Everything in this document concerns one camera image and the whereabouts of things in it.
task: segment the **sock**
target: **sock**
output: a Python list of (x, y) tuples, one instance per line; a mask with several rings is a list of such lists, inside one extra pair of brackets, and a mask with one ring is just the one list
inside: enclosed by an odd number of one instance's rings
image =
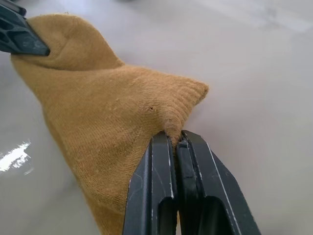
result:
[(28, 20), (48, 57), (12, 55), (41, 102), (47, 126), (104, 235), (122, 233), (129, 180), (150, 138), (177, 143), (208, 86), (123, 63), (88, 22), (70, 15)]

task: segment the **glossy surface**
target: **glossy surface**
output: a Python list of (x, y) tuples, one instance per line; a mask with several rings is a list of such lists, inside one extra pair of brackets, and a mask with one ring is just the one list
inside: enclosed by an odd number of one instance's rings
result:
[[(185, 128), (202, 135), (236, 177), (262, 234), (313, 234), (312, 1), (18, 4), (28, 17), (82, 16), (125, 62), (209, 83)], [(1, 235), (99, 234), (38, 101), (5, 53), (0, 153), (0, 164), (16, 158), (0, 166)], [(13, 167), (21, 159), (27, 162)]]

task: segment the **ribbed knit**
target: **ribbed knit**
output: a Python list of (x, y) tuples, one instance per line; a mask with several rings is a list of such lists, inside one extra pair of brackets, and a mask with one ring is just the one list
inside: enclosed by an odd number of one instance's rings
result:
[(165, 130), (175, 144), (208, 86), (126, 65), (79, 17), (28, 22), (51, 54), (12, 55), (13, 65), (41, 102), (102, 234), (121, 234), (129, 180), (150, 138)]

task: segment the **mustard yellow sock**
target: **mustard yellow sock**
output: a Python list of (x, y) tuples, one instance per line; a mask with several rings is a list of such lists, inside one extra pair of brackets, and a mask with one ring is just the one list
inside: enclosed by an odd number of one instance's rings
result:
[(165, 130), (176, 143), (208, 86), (126, 65), (79, 17), (28, 22), (51, 54), (12, 55), (13, 65), (41, 102), (102, 234), (121, 234), (129, 180), (150, 138)]

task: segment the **table surface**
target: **table surface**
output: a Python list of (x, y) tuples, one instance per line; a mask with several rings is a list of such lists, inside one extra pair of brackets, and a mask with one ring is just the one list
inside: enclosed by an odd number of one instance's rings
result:
[[(210, 84), (185, 128), (239, 182), (262, 234), (313, 234), (313, 2), (21, 0), (79, 15), (126, 63)], [(0, 233), (96, 235), (39, 102), (0, 53)]]

